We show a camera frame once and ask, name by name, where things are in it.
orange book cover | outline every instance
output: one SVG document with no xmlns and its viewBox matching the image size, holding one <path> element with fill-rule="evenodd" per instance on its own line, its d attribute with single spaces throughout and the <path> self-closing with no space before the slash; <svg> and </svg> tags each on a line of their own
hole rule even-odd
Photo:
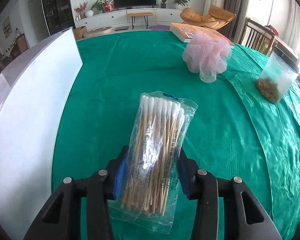
<svg viewBox="0 0 300 240">
<path fill-rule="evenodd" d="M 229 45 L 234 46 L 232 41 L 230 41 L 228 38 L 226 38 L 221 33 L 217 32 L 216 30 L 193 26 L 193 25 L 189 25 L 189 24 L 183 24 L 183 23 L 171 23 L 171 24 L 179 33 L 182 34 L 182 36 L 185 39 L 185 41 L 183 41 L 183 42 L 189 42 L 190 39 L 193 37 L 194 32 L 199 31 L 199 32 L 209 35 L 215 41 L 218 41 L 217 37 L 221 37 L 221 38 L 225 39 L 229 43 Z"/>
</svg>

chair back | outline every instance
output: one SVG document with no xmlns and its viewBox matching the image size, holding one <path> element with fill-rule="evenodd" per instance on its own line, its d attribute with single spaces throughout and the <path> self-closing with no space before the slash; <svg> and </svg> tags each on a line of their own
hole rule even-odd
<svg viewBox="0 0 300 240">
<path fill-rule="evenodd" d="M 250 29 L 250 32 L 244 45 L 242 43 L 248 28 Z M 252 21 L 250 18 L 247 18 L 240 44 L 269 56 L 270 52 L 272 51 L 274 41 L 275 34 L 271 30 L 263 27 L 261 24 L 255 21 Z"/>
<path fill-rule="evenodd" d="M 224 20 L 225 22 L 231 22 L 235 18 L 234 13 L 215 5 L 210 5 L 209 14 L 215 19 Z"/>
<path fill-rule="evenodd" d="M 26 42 L 26 37 L 24 33 L 17 38 L 17 44 L 21 53 L 25 52 L 28 49 L 28 44 Z"/>
</svg>

white cabinet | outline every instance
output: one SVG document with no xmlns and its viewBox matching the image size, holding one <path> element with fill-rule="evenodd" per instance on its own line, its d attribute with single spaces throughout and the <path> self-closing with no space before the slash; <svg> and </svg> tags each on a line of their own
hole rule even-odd
<svg viewBox="0 0 300 240">
<path fill-rule="evenodd" d="M 96 29 L 101 27 L 101 23 L 100 23 L 100 18 L 98 15 L 89 17 L 89 18 L 84 18 L 80 21 L 75 22 L 75 27 L 79 28 L 82 26 L 86 26 L 87 30 L 91 30 L 91 29 Z"/>
<path fill-rule="evenodd" d="M 128 23 L 127 11 L 114 11 L 111 13 L 104 13 L 100 14 L 99 18 L 102 27 Z"/>
<path fill-rule="evenodd" d="M 183 20 L 180 17 L 181 11 L 179 10 L 169 10 L 161 9 L 157 10 L 157 22 L 174 22 L 182 23 Z"/>
<path fill-rule="evenodd" d="M 169 25 L 170 22 L 182 23 L 180 18 L 180 10 L 161 9 L 161 8 L 142 8 L 129 9 L 122 11 L 113 11 L 110 13 L 100 13 L 89 18 L 75 22 L 75 27 L 86 26 L 87 30 L 93 30 L 104 26 L 127 26 L 131 25 L 131 17 L 127 17 L 128 13 L 152 12 L 154 16 L 148 16 L 149 22 L 159 22 L 159 24 Z M 143 16 L 136 17 L 136 25 L 144 25 L 145 19 Z"/>
</svg>

table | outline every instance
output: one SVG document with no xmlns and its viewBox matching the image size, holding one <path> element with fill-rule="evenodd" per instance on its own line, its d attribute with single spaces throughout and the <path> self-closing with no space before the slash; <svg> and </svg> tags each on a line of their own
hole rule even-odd
<svg viewBox="0 0 300 240">
<path fill-rule="evenodd" d="M 127 17 L 131 17 L 132 19 L 132 29 L 134 28 L 134 23 L 136 21 L 136 17 L 143 16 L 145 18 L 146 28 L 149 26 L 148 16 L 153 16 L 151 12 L 143 12 L 143 13 L 127 13 Z"/>
<path fill-rule="evenodd" d="M 143 92 L 189 98 L 198 110 L 183 148 L 216 177 L 240 176 L 283 239 L 300 220 L 300 90 L 293 84 L 279 104 L 255 87 L 267 57 L 235 45 L 227 71 L 213 83 L 190 73 L 182 60 L 186 44 L 171 32 L 116 33 L 77 42 L 83 66 L 65 105 L 55 143 L 52 189 L 67 176 L 90 176 L 127 145 Z M 219 239 L 223 239 L 220 199 Z M 85 217 L 85 202 L 82 217 Z M 169 235 L 112 220 L 116 239 L 189 239 L 195 201 L 179 189 Z M 86 240 L 85 229 L 81 230 Z"/>
</svg>

orange lounge chair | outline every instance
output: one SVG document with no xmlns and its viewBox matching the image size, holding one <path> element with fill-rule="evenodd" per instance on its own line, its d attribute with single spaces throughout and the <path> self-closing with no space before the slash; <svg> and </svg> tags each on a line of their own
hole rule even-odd
<svg viewBox="0 0 300 240">
<path fill-rule="evenodd" d="M 187 24 L 218 30 L 231 22 L 235 18 L 235 14 L 215 5 L 210 5 L 207 15 L 200 16 L 190 8 L 184 8 L 180 17 Z"/>
</svg>

